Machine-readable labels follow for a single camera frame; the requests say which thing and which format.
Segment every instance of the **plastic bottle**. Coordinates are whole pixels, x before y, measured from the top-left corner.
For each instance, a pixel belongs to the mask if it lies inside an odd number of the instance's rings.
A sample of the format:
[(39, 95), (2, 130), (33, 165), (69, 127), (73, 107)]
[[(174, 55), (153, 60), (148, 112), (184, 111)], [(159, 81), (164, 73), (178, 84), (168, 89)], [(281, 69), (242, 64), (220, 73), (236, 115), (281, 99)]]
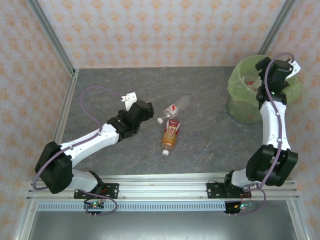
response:
[(162, 155), (168, 156), (169, 151), (173, 150), (176, 144), (180, 123), (177, 120), (169, 120), (166, 122), (164, 136), (162, 139)]
[(174, 104), (168, 106), (165, 110), (162, 111), (160, 117), (157, 119), (159, 124), (162, 124), (164, 121), (173, 119), (177, 116), (182, 110), (186, 109), (189, 104), (190, 97), (184, 95)]

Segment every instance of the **wall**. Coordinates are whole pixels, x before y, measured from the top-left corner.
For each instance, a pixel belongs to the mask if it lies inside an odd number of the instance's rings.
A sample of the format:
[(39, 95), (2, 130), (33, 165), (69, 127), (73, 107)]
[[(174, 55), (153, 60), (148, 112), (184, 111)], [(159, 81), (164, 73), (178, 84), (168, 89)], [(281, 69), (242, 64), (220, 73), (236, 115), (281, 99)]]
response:
[(314, 239), (320, 236), (320, 4), (300, 0), (269, 54), (291, 52), (301, 65), (301, 97), (289, 106), (286, 119), (291, 149), (299, 162), (291, 174), (307, 206)]
[(40, 0), (75, 68), (234, 66), (285, 0)]
[(13, 238), (69, 74), (26, 0), (0, 1), (0, 239)]

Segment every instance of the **trash bin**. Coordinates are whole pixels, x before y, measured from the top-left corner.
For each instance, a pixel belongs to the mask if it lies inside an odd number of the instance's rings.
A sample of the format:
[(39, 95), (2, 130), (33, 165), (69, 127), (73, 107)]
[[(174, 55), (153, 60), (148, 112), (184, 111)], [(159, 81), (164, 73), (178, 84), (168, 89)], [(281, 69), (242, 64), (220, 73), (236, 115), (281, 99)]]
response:
[[(226, 109), (231, 118), (240, 124), (252, 125), (262, 119), (256, 100), (262, 81), (255, 65), (265, 57), (267, 56), (255, 55), (243, 59), (234, 68), (229, 78), (227, 90), (230, 98)], [(287, 79), (287, 82), (289, 86), (283, 91), (289, 104), (299, 97), (301, 84), (296, 75)]]

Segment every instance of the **bottle label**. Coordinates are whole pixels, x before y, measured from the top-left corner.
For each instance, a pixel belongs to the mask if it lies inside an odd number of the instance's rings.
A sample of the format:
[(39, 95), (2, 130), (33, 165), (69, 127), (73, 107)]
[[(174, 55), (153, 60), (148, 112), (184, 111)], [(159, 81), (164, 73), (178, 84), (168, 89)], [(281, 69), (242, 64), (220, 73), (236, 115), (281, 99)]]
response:
[(179, 109), (174, 104), (169, 106), (167, 109), (170, 112), (170, 114), (172, 115), (172, 118), (176, 117), (179, 114)]
[(162, 144), (172, 145), (176, 144), (180, 123), (177, 120), (169, 120), (166, 123)]

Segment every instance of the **white bracket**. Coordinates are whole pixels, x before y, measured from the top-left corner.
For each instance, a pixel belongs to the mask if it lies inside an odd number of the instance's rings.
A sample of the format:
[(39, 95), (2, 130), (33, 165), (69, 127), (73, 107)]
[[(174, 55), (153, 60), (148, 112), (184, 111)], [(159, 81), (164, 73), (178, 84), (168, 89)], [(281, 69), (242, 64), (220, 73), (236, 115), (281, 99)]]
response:
[(127, 95), (121, 97), (121, 102), (125, 103), (125, 109), (127, 111), (130, 110), (132, 104), (134, 104), (136, 101), (137, 95), (135, 92), (128, 93)]
[(301, 70), (301, 67), (299, 66), (297, 61), (295, 61), (295, 60), (293, 62), (289, 61), (289, 64), (293, 67), (293, 70), (285, 79), (289, 79), (289, 78), (293, 77)]

